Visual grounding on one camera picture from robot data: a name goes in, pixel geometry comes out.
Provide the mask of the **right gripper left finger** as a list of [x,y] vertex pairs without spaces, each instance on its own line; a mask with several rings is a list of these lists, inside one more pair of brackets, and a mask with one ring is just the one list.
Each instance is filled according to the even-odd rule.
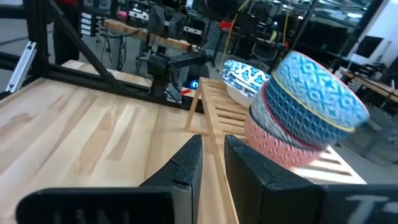
[[197,224],[202,136],[137,187],[47,188],[17,204],[17,224]]

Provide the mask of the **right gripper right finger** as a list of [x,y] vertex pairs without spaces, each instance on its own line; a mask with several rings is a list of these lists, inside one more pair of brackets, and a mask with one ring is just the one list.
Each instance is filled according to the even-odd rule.
[[398,185],[318,185],[233,135],[226,175],[240,224],[398,224]]

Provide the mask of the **bowl with red zigzag outside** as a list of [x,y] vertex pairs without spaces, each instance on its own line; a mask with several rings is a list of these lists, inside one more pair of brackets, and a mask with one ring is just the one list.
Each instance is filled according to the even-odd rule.
[[253,149],[285,168],[307,166],[326,151],[325,147],[298,147],[282,140],[262,128],[255,121],[251,110],[248,111],[244,131],[248,144]]

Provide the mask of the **bowl orange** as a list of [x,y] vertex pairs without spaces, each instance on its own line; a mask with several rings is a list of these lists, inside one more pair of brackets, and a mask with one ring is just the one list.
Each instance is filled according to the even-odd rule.
[[370,118],[364,103],[347,85],[303,53],[289,52],[272,74],[301,105],[338,129],[352,132]]

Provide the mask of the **slatted wooden shelf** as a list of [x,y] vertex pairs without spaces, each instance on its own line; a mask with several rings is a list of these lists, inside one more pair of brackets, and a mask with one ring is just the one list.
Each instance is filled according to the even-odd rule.
[[[224,161],[224,136],[232,134],[246,142],[244,121],[248,110],[232,100],[221,81],[200,78],[197,90],[188,94],[192,100],[185,130],[208,136],[214,156],[223,199],[226,224],[239,224],[228,184]],[[332,148],[304,168],[291,168],[295,174],[315,184],[365,184],[366,181]]]

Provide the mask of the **black device with blue light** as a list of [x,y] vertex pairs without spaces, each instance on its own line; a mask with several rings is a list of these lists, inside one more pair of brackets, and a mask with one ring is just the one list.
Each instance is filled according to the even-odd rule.
[[187,78],[184,87],[196,90],[198,88],[199,79],[201,77],[209,77],[209,69],[207,65],[191,65],[188,69]]

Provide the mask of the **wooden background workbench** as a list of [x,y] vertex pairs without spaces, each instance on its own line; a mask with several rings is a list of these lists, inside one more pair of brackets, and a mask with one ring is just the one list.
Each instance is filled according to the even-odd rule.
[[146,40],[146,38],[149,37],[150,42],[154,42],[155,44],[162,45],[164,47],[170,47],[181,51],[200,50],[199,46],[190,44],[185,40],[176,40],[160,37],[155,34],[149,34],[145,29],[132,27],[114,19],[105,20],[104,27],[111,32],[122,33],[127,35],[128,37],[133,37],[140,40]]

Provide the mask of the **dark background monitor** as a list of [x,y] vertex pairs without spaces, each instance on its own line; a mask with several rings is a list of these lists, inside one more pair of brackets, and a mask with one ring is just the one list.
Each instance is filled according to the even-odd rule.
[[369,58],[383,40],[384,39],[382,37],[366,35],[359,43],[356,55]]

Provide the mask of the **silver angle bracket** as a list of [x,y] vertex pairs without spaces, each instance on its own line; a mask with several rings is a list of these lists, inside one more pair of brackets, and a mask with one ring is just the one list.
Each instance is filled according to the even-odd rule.
[[13,73],[6,86],[5,92],[14,93],[18,91],[24,83],[29,69],[31,68],[32,62],[35,59],[37,53],[37,43],[28,41]]

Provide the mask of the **black aluminium table frame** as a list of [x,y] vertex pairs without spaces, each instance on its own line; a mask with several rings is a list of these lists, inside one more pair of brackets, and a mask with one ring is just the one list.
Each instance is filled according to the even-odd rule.
[[[96,75],[53,65],[49,62],[45,20],[47,14],[53,15],[56,21],[60,23],[68,38],[97,71]],[[183,110],[189,110],[191,107],[192,100],[188,96],[182,96],[182,102],[176,103],[152,96],[150,94],[152,84],[150,87],[145,87],[116,79],[103,66],[84,41],[80,39],[54,0],[23,0],[22,6],[0,5],[0,15],[5,18],[24,18],[27,21],[29,40],[37,43],[37,53],[33,61],[33,67],[29,69],[29,73],[32,75],[32,78],[30,78],[31,82],[43,77]]]

